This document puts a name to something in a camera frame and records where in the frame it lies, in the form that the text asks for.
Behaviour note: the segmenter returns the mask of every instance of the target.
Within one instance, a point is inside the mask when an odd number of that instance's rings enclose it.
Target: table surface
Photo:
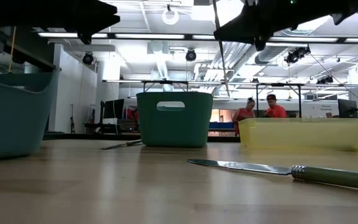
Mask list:
[[[358,190],[233,172],[189,158],[358,170],[358,152],[145,146],[44,141],[33,156],[0,161],[0,223],[358,223]]]

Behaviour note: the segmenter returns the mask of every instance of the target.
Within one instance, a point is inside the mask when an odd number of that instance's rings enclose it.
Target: teal plastic bin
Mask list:
[[[136,94],[136,97],[140,134],[142,143],[146,146],[203,147],[206,145],[213,103],[211,94],[145,92]]]
[[[0,159],[40,148],[57,81],[58,70],[0,74]]]

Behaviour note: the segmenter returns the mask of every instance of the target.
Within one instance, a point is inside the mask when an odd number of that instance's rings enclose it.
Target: man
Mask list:
[[[282,106],[277,105],[277,99],[276,95],[269,94],[266,97],[267,104],[270,107],[266,111],[266,115],[269,118],[286,118],[287,113],[285,112],[285,109]]]

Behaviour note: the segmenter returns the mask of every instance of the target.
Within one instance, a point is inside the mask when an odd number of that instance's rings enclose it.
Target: bin handle hole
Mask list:
[[[183,111],[185,109],[184,102],[180,101],[161,101],[157,103],[159,111]]]

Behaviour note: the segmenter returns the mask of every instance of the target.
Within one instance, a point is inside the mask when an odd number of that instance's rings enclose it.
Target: computer monitor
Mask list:
[[[123,109],[124,109],[124,99],[106,101],[104,102],[103,118],[122,119]]]
[[[338,100],[340,118],[358,118],[357,103],[352,100]]]

